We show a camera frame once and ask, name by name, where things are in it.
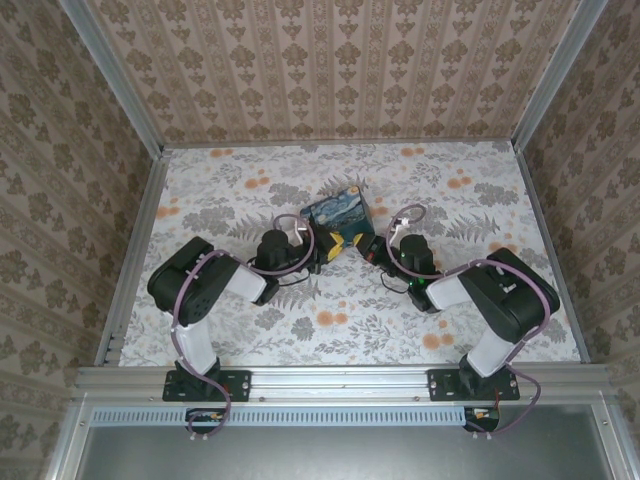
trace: patterned wallpaper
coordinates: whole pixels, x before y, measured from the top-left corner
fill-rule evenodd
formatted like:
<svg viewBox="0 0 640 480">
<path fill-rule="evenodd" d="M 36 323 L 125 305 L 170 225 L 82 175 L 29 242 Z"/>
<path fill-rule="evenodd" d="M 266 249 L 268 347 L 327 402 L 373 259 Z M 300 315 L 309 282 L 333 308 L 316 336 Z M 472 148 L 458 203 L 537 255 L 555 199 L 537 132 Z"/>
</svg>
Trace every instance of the patterned wallpaper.
<svg viewBox="0 0 640 480">
<path fill-rule="evenodd" d="M 149 166 L 57 2 L 0 2 L 0 478 L 36 478 L 55 445 Z"/>
<path fill-rule="evenodd" d="M 509 137 L 578 0 L 89 0 L 164 141 Z"/>
<path fill-rule="evenodd" d="M 587 345 L 640 446 L 640 2 L 608 2 L 525 154 Z"/>
</svg>

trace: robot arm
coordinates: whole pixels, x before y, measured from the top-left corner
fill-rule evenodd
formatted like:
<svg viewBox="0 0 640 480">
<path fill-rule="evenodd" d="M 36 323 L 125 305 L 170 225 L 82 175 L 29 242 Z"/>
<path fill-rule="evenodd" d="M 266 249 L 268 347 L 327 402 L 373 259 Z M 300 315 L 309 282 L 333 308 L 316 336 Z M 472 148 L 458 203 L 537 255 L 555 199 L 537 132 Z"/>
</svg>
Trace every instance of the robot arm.
<svg viewBox="0 0 640 480">
<path fill-rule="evenodd" d="M 320 273 L 321 266 L 336 257 L 344 243 L 340 235 L 315 225 L 312 228 L 315 242 L 310 255 L 307 255 L 311 243 L 305 234 L 306 227 L 296 223 L 293 232 L 277 229 L 265 232 L 253 266 L 264 273 L 273 272 L 271 275 L 260 275 L 228 254 L 203 266 L 185 292 L 177 315 L 179 324 L 174 333 L 184 355 L 180 361 L 183 367 L 186 361 L 201 375 L 212 374 L 212 369 L 218 368 L 217 355 L 209 340 L 209 322 L 202 320 L 223 291 L 262 306 L 280 287 L 278 272 L 295 268 Z M 160 310 L 173 314 L 178 292 L 189 272 L 213 250 L 213 245 L 194 237 L 153 273 L 147 290 Z"/>
<path fill-rule="evenodd" d="M 187 275 L 213 245 L 195 237 L 158 268 L 147 286 L 156 306 L 173 313 L 176 297 Z M 209 322 L 202 321 L 223 291 L 229 291 L 258 305 L 268 302 L 276 293 L 276 280 L 266 279 L 236 259 L 221 255 L 209 262 L 187 289 L 180 312 L 176 338 L 186 360 L 201 375 L 216 364 L 217 355 L 209 340 Z"/>
<path fill-rule="evenodd" d="M 542 324 L 544 308 L 536 292 L 519 277 L 499 267 L 479 265 L 440 277 L 433 253 L 422 235 L 407 235 L 399 242 L 399 248 L 391 248 L 396 262 L 389 257 L 382 236 L 361 235 L 356 239 L 356 246 L 365 260 L 409 284 L 407 294 L 418 310 L 436 313 L 464 302 L 473 302 L 478 307 L 488 328 L 460 362 L 460 382 L 471 395 L 489 385 L 491 382 L 485 379 L 499 372 L 517 353 L 525 336 Z M 551 313 L 560 308 L 560 300 L 551 285 L 510 250 L 501 248 L 487 259 L 513 267 L 532 280 L 544 294 Z M 408 275 L 396 263 L 433 279 Z"/>
</svg>

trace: aluminum frame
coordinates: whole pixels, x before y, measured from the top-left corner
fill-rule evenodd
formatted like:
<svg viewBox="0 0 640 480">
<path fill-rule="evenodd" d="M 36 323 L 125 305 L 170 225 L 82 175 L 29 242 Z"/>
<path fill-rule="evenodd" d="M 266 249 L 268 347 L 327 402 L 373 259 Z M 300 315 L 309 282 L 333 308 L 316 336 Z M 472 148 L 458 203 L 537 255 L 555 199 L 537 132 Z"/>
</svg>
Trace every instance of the aluminum frame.
<svg viewBox="0 0 640 480">
<path fill-rule="evenodd" d="M 154 161 L 158 160 L 162 152 L 162 135 L 151 119 L 143 97 L 138 95 L 127 77 L 125 68 L 113 53 L 89 5 L 84 0 L 61 0 L 60 3 L 80 34 L 82 42 L 87 46 L 91 57 L 100 68 L 111 91 L 122 105 L 149 155 Z"/>
<path fill-rule="evenodd" d="M 450 368 L 448 364 L 368 367 L 248 367 L 253 372 L 249 402 L 234 408 L 272 407 L 424 407 L 481 406 L 492 402 L 431 402 L 426 371 Z M 622 419 L 616 415 L 615 392 L 604 365 L 578 363 L 526 363 L 517 365 L 542 386 L 540 404 L 591 405 L 599 425 L 610 468 L 616 479 L 632 479 L 637 459 L 625 448 Z M 217 402 L 162 401 L 164 378 L 170 367 L 89 367 L 80 369 L 71 408 L 62 428 L 47 478 L 66 480 L 78 472 L 98 407 L 166 408 L 174 406 L 220 407 Z M 534 387 L 521 382 L 526 405 Z"/>
<path fill-rule="evenodd" d="M 167 176 L 169 167 L 169 162 L 165 157 L 167 153 L 170 156 L 170 151 L 167 152 L 165 150 L 162 157 L 151 165 L 147 185 L 140 202 L 140 210 L 138 211 L 127 253 L 122 263 L 123 267 L 118 277 L 109 313 L 107 314 L 94 365 L 103 365 L 114 360 L 114 356 L 110 354 L 113 348 L 112 342 L 120 342 L 117 345 L 122 348 L 136 299 L 136 291 L 142 267 L 144 266 L 149 238 L 153 230 L 153 222 L 156 218 L 155 212 L 158 208 Z"/>
<path fill-rule="evenodd" d="M 576 8 L 513 132 L 512 138 L 518 149 L 524 150 L 531 140 L 606 5 L 607 0 L 586 0 Z"/>
</svg>

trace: cable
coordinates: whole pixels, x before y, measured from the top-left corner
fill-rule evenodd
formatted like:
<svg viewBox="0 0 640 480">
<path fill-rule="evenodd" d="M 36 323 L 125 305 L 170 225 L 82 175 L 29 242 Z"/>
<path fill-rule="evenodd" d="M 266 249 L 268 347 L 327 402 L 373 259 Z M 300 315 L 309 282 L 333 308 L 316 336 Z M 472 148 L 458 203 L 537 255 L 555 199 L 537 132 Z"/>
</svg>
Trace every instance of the cable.
<svg viewBox="0 0 640 480">
<path fill-rule="evenodd" d="M 216 257 L 220 257 L 222 255 L 227 255 L 227 256 L 235 259 L 240 264 L 247 265 L 247 267 L 249 269 L 251 269 L 253 272 L 258 273 L 260 275 L 270 275 L 270 276 L 286 275 L 288 273 L 292 273 L 292 272 L 296 271 L 298 268 L 303 266 L 305 264 L 305 262 L 311 257 L 311 254 L 313 253 L 313 247 L 315 246 L 315 237 L 314 237 L 314 234 L 313 234 L 313 230 L 311 229 L 311 226 L 309 225 L 309 222 L 307 222 L 307 220 L 305 220 L 304 218 L 302 218 L 302 217 L 300 217 L 298 215 L 293 215 L 293 214 L 289 214 L 289 213 L 278 215 L 273 220 L 274 227 L 278 228 L 280 219 L 281 218 L 287 218 L 287 217 L 295 218 L 296 220 L 301 221 L 307 227 L 307 231 L 309 232 L 309 238 L 310 238 L 310 240 L 309 240 L 309 250 L 307 251 L 305 256 L 302 258 L 302 260 L 300 260 L 293 267 L 286 268 L 284 270 L 276 270 L 276 271 L 260 270 L 258 268 L 253 267 L 253 266 L 247 265 L 245 262 L 243 262 L 242 260 L 240 260 L 239 258 L 237 258 L 236 256 L 230 254 L 229 252 L 227 252 L 225 250 L 214 250 L 214 251 L 209 252 L 208 254 L 206 254 L 196 264 L 196 266 L 191 270 L 191 272 L 189 272 L 189 274 L 187 275 L 187 278 L 185 279 L 184 283 L 180 287 L 180 290 L 178 292 L 178 296 L 176 297 L 176 301 L 175 301 L 175 304 L 174 304 L 174 307 L 173 307 L 173 321 L 171 323 L 171 342 L 173 343 L 173 346 L 175 347 L 176 351 L 178 352 L 178 358 L 180 359 L 180 361 L 182 363 L 182 366 L 184 367 L 185 370 L 187 370 L 187 372 L 189 372 L 191 375 L 193 375 L 197 379 L 202 380 L 203 382 L 206 382 L 206 383 L 212 385 L 216 390 L 218 390 L 223 395 L 224 400 L 225 400 L 225 412 L 224 412 L 224 414 L 222 416 L 222 419 L 220 420 L 220 423 L 218 423 L 218 425 L 216 427 L 214 427 L 213 430 L 211 430 L 211 432 L 209 432 L 208 436 L 216 435 L 220 431 L 220 429 L 222 429 L 222 427 L 227 422 L 227 420 L 229 419 L 229 415 L 231 414 L 231 397 L 229 396 L 227 391 L 218 382 L 215 382 L 215 381 L 211 380 L 210 378 L 207 378 L 204 375 L 198 373 L 195 370 L 195 368 L 193 368 L 193 366 L 189 363 L 187 358 L 185 357 L 184 351 L 182 350 L 182 348 L 180 347 L 180 343 L 178 342 L 178 336 L 177 336 L 177 331 L 176 331 L 176 328 L 177 328 L 178 324 L 180 323 L 179 319 L 178 319 L 178 316 L 179 316 L 179 313 L 180 313 L 180 308 L 182 307 L 182 301 L 184 300 L 184 296 L 185 296 L 185 293 L 186 293 L 187 289 L 189 288 L 189 286 L 191 285 L 193 280 L 196 278 L 198 272 L 200 270 L 202 270 L 202 268 L 207 263 L 209 263 L 210 260 L 212 260 L 213 258 L 216 258 Z M 193 431 L 193 428 L 192 428 L 192 424 L 193 424 L 193 420 L 189 422 L 188 430 L 192 435 L 195 435 L 195 432 Z"/>
<path fill-rule="evenodd" d="M 533 410 L 533 407 L 536 406 L 536 404 L 538 403 L 538 400 L 540 400 L 540 396 L 542 395 L 542 386 L 540 385 L 540 382 L 538 382 L 535 378 L 533 378 L 533 377 L 531 377 L 531 376 L 529 376 L 529 375 L 527 375 L 525 373 L 522 373 L 520 370 L 516 370 L 511 365 L 507 365 L 507 370 L 509 370 L 514 375 L 516 375 L 516 376 L 518 376 L 520 378 L 524 378 L 528 382 L 533 383 L 535 385 L 535 387 L 536 387 L 536 393 L 533 395 L 533 398 L 531 399 L 531 402 L 529 402 L 529 405 L 526 406 L 526 408 L 522 411 L 522 413 L 520 413 L 520 415 L 518 415 L 518 417 L 513 422 L 511 422 L 509 425 L 506 425 L 506 426 L 504 426 L 502 428 L 498 428 L 498 429 L 494 430 L 493 432 L 487 432 L 480 425 L 478 425 L 476 423 L 473 423 L 473 422 L 470 422 L 470 421 L 467 420 L 467 425 L 472 426 L 473 428 L 475 428 L 479 432 L 486 433 L 487 435 L 499 435 L 501 433 L 508 432 L 509 430 L 514 428 L 516 425 L 518 425 L 520 422 L 522 422 L 522 420 L 524 420 L 524 418 L 529 414 L 529 412 L 531 412 L 531 410 Z"/>
<path fill-rule="evenodd" d="M 299 220 L 301 223 L 304 224 L 305 227 L 307 227 L 307 232 L 309 232 L 309 250 L 307 250 L 307 253 L 305 254 L 304 257 L 302 257 L 302 260 L 300 260 L 298 263 L 296 263 L 293 267 L 289 267 L 289 268 L 285 268 L 284 270 L 275 270 L 275 271 L 269 271 L 269 270 L 260 270 L 259 268 L 256 268 L 252 265 L 249 266 L 249 269 L 259 275 L 269 275 L 272 277 L 278 277 L 278 276 L 283 276 L 286 275 L 288 273 L 293 273 L 295 271 L 297 271 L 300 267 L 304 266 L 304 264 L 307 262 L 307 260 L 309 260 L 309 258 L 311 258 L 311 254 L 313 253 L 313 247 L 315 246 L 315 236 L 313 234 L 313 229 L 311 228 L 311 226 L 309 225 L 309 222 L 307 222 L 307 220 L 303 217 L 301 217 L 300 215 L 294 215 L 293 213 L 283 213 L 281 215 L 278 215 L 276 218 L 273 219 L 273 228 L 275 228 L 276 230 L 280 230 L 280 219 L 281 218 L 294 218 L 296 220 Z"/>
<path fill-rule="evenodd" d="M 180 342 L 178 342 L 178 333 L 176 328 L 180 323 L 178 320 L 178 316 L 180 315 L 180 308 L 182 307 L 182 301 L 184 300 L 184 295 L 187 292 L 187 289 L 189 288 L 189 286 L 191 285 L 191 282 L 193 282 L 194 278 L 196 278 L 196 275 L 198 275 L 198 272 L 202 270 L 202 268 L 207 263 L 209 263 L 210 260 L 216 257 L 220 257 L 222 255 L 228 255 L 228 252 L 225 252 L 224 250 L 214 250 L 213 252 L 207 253 L 204 257 L 202 257 L 202 260 L 200 260 L 196 264 L 196 266 L 191 270 L 191 272 L 189 272 L 189 275 L 187 275 L 187 278 L 185 279 L 184 283 L 180 287 L 180 290 L 178 291 L 178 296 L 176 297 L 176 302 L 173 306 L 173 322 L 171 323 L 171 341 L 176 351 L 178 352 L 178 358 L 180 359 L 180 363 L 182 364 L 184 369 L 187 372 L 189 372 L 191 375 L 196 377 L 197 379 L 202 380 L 203 382 L 206 382 L 209 385 L 212 385 L 224 397 L 225 412 L 222 415 L 222 419 L 220 420 L 220 423 L 218 423 L 218 425 L 214 427 L 213 430 L 211 430 L 207 434 L 208 436 L 216 435 L 229 419 L 229 415 L 231 414 L 231 397 L 229 396 L 227 391 L 222 387 L 222 385 L 198 373 L 196 369 L 193 368 L 193 366 L 189 363 L 189 360 L 187 360 L 187 358 L 184 355 L 184 351 L 180 347 Z M 193 420 L 189 422 L 187 429 L 189 430 L 189 433 L 191 433 L 193 436 L 195 435 L 195 432 L 193 431 L 192 425 L 193 425 Z"/>
<path fill-rule="evenodd" d="M 299 278 L 298 280 L 294 280 L 291 283 L 281 283 L 280 286 L 281 287 L 293 287 L 294 285 L 298 285 L 299 283 L 302 283 L 305 280 L 308 280 L 310 276 L 311 276 L 311 272 L 309 270 L 307 270 L 307 276 L 306 277 Z"/>
<path fill-rule="evenodd" d="M 207 411 L 199 411 L 199 412 L 192 412 L 191 415 L 189 416 L 189 420 L 187 421 L 187 431 L 189 433 L 191 433 L 191 439 L 195 439 L 196 435 L 198 435 L 196 432 L 193 431 L 193 422 L 195 422 L 196 418 L 199 417 L 210 417 L 212 420 L 215 420 L 213 418 L 214 415 L 218 415 L 217 412 L 207 412 Z M 213 430 L 215 430 L 216 427 L 214 427 L 212 430 L 210 430 L 207 433 L 203 433 L 202 435 L 202 439 L 203 440 L 207 440 L 207 438 L 209 438 L 209 435 L 215 435 L 213 433 Z"/>
<path fill-rule="evenodd" d="M 413 277 L 416 277 L 416 278 L 424 278 L 424 279 L 427 279 L 427 280 L 436 280 L 436 279 L 439 279 L 439 278 L 444 278 L 444 277 L 447 277 L 447 276 L 450 276 L 450 275 L 453 275 L 453 274 L 456 274 L 456 273 L 463 272 L 464 270 L 467 270 L 467 269 L 469 269 L 469 268 L 471 268 L 472 266 L 475 266 L 475 265 L 489 265 L 489 266 L 492 266 L 492 267 L 499 267 L 502 270 L 506 270 L 507 272 L 512 273 L 513 275 L 518 277 L 520 280 L 525 282 L 534 291 L 534 293 L 538 296 L 538 298 L 540 299 L 540 302 L 542 303 L 542 308 L 544 310 L 544 318 L 542 319 L 542 322 L 540 323 L 540 326 L 538 326 L 536 329 L 532 330 L 527 335 L 525 335 L 523 337 L 523 339 L 520 341 L 520 343 L 518 344 L 518 346 L 513 350 L 513 352 L 511 352 L 511 355 L 509 355 L 509 357 L 507 358 L 507 362 L 510 362 L 511 360 L 513 360 L 513 358 L 518 353 L 520 353 L 520 351 L 522 350 L 522 348 L 524 347 L 524 344 L 526 342 L 528 342 L 533 337 L 538 335 L 549 324 L 549 319 L 551 317 L 551 306 L 549 305 L 549 300 L 547 300 L 547 297 L 542 292 L 542 289 L 540 289 L 540 287 L 538 287 L 538 285 L 536 285 L 536 283 L 533 280 L 531 280 L 529 277 L 527 277 L 520 270 L 512 267 L 511 265 L 507 265 L 507 264 L 502 263 L 502 262 L 497 262 L 495 260 L 489 260 L 488 258 L 479 258 L 477 260 L 472 260 L 471 262 L 467 263 L 466 265 L 460 265 L 459 267 L 456 267 L 456 268 L 454 268 L 452 270 L 448 270 L 445 273 L 437 274 L 437 275 L 422 275 L 422 274 L 417 273 L 417 272 L 412 272 L 408 268 L 403 267 L 400 264 L 400 262 L 398 262 L 398 260 L 396 260 L 396 257 L 395 257 L 395 255 L 393 255 L 393 251 L 391 250 L 391 243 L 389 242 L 389 239 L 390 239 L 390 236 L 391 236 L 391 229 L 392 229 L 393 225 L 395 224 L 396 220 L 403 213 L 405 213 L 405 212 L 407 212 L 409 210 L 415 209 L 415 208 L 419 208 L 424 213 L 426 213 L 426 209 L 424 208 L 424 206 L 422 206 L 422 205 L 420 205 L 418 203 L 413 204 L 413 205 L 409 205 L 407 207 L 404 207 L 403 209 L 398 211 L 398 213 L 395 214 L 395 216 L 393 217 L 393 219 L 389 223 L 389 227 L 387 228 L 387 233 L 385 235 L 385 244 L 386 244 L 386 247 L 387 247 L 387 253 L 389 254 L 389 258 L 390 258 L 391 262 L 400 271 L 406 273 L 407 275 L 411 275 Z M 418 216 L 417 219 L 409 220 L 409 223 L 412 224 L 412 223 L 416 223 L 416 222 L 420 221 L 424 217 L 424 213 L 422 215 Z"/>
<path fill-rule="evenodd" d="M 542 319 L 542 322 L 540 323 L 540 325 L 531 330 L 529 333 L 527 333 L 522 340 L 518 343 L 518 345 L 516 345 L 516 347 L 511 351 L 511 353 L 509 354 L 509 356 L 505 359 L 505 365 L 507 367 L 507 369 L 514 373 L 515 375 L 524 378 L 525 380 L 528 380 L 530 382 L 532 382 L 535 386 L 536 386 L 536 394 L 533 396 L 531 403 L 529 403 L 529 405 L 527 406 L 527 408 L 524 409 L 524 411 L 513 421 L 511 422 L 509 425 L 507 425 L 504 428 L 498 429 L 492 433 L 502 433 L 505 432 L 507 430 L 510 430 L 512 427 L 514 427 L 515 425 L 519 424 L 528 414 L 529 412 L 533 409 L 533 407 L 536 405 L 536 403 L 538 402 L 538 399 L 540 398 L 540 395 L 542 393 L 542 387 L 540 386 L 540 384 L 532 377 L 525 375 L 524 373 L 514 369 L 511 365 L 509 365 L 509 362 L 511 362 L 519 353 L 520 351 L 524 348 L 526 342 L 528 342 L 529 340 L 531 340 L 533 337 L 535 337 L 536 335 L 538 335 L 539 333 L 541 333 L 549 324 L 550 318 L 551 318 L 551 305 L 549 304 L 549 300 L 547 299 L 547 297 L 545 296 L 545 294 L 542 292 L 542 289 L 540 287 L 538 287 L 538 285 L 536 285 L 536 283 L 531 280 L 529 277 L 527 277 L 524 273 L 522 273 L 520 270 L 512 267 L 511 265 L 507 265 L 505 263 L 502 262 L 497 262 L 495 260 L 489 260 L 488 258 L 480 258 L 477 260 L 473 260 L 469 263 L 467 263 L 466 265 L 460 265 L 459 267 L 456 267 L 452 270 L 449 270 L 443 274 L 440 275 L 422 275 L 416 272 L 412 272 L 411 270 L 403 267 L 400 262 L 398 262 L 395 258 L 395 256 L 393 255 L 393 251 L 391 250 L 391 230 L 393 228 L 393 226 L 396 224 L 396 221 L 398 220 L 398 218 L 400 218 L 400 216 L 402 214 L 404 214 L 405 212 L 409 211 L 409 210 L 413 210 L 413 209 L 420 209 L 422 210 L 423 214 L 418 216 L 417 219 L 412 219 L 409 220 L 410 224 L 413 223 L 417 223 L 419 222 L 423 217 L 424 214 L 426 214 L 426 208 L 423 205 L 420 205 L 418 203 L 416 204 L 412 204 L 409 205 L 405 208 L 402 208 L 400 211 L 398 211 L 398 213 L 395 214 L 395 216 L 393 217 L 393 219 L 391 220 L 391 222 L 389 223 L 389 226 L 387 227 L 387 232 L 385 235 L 385 246 L 387 247 L 387 253 L 389 254 L 389 258 L 391 259 L 391 262 L 398 267 L 398 269 L 404 273 L 406 273 L 407 275 L 411 275 L 413 277 L 417 277 L 417 278 L 424 278 L 427 280 L 435 280 L 435 279 L 439 279 L 439 278 L 444 278 L 446 276 L 449 275 L 453 275 L 456 273 L 460 273 L 463 272 L 469 268 L 471 268 L 472 266 L 476 266 L 476 265 L 489 265 L 492 267 L 497 267 L 497 268 L 501 268 L 502 270 L 505 270 L 513 275 L 515 275 L 516 277 L 518 277 L 520 280 L 522 280 L 523 282 L 525 282 L 533 291 L 534 293 L 538 296 L 538 298 L 540 299 L 540 303 L 542 303 L 542 309 L 544 310 L 544 318 Z M 479 427 L 478 425 L 475 425 L 472 422 L 468 422 L 469 425 L 471 425 L 474 428 L 479 429 L 480 431 L 484 431 L 481 427 Z"/>
<path fill-rule="evenodd" d="M 384 275 L 384 272 L 380 272 L 380 281 L 382 282 L 382 286 L 383 286 L 384 288 L 386 288 L 387 290 L 389 290 L 389 291 L 391 291 L 391 292 L 393 292 L 393 293 L 400 294 L 400 295 L 403 295 L 403 294 L 405 294 L 405 293 L 407 293 L 407 292 L 409 291 L 409 288 L 408 288 L 408 287 L 407 287 L 407 289 L 406 289 L 406 290 L 404 290 L 404 291 L 402 291 L 402 290 L 396 290 L 395 288 L 391 288 L 391 287 L 390 287 L 390 286 L 388 286 L 386 283 L 384 283 L 384 276 L 383 276 L 383 275 Z"/>
</svg>

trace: perforated metal strip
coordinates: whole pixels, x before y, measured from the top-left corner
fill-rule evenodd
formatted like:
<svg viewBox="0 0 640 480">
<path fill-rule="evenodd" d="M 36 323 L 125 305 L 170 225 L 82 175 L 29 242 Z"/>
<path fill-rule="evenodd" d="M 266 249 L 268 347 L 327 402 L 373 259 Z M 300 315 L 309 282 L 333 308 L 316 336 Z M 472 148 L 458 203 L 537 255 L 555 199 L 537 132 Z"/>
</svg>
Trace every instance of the perforated metal strip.
<svg viewBox="0 0 640 480">
<path fill-rule="evenodd" d="M 185 426 L 186 407 L 100 407 L 93 427 Z M 463 407 L 236 407 L 229 426 L 444 426 L 464 425 Z M 195 422 L 194 425 L 206 425 Z"/>
</svg>

